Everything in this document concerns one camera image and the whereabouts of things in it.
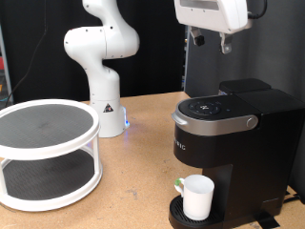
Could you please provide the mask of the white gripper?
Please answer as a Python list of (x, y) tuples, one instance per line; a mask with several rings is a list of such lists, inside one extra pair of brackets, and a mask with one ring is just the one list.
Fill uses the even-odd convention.
[(192, 26), (190, 33), (198, 47), (205, 44), (200, 29), (219, 31), (221, 52), (228, 54), (232, 51), (232, 34), (244, 30), (248, 24), (246, 0), (173, 1), (178, 22)]

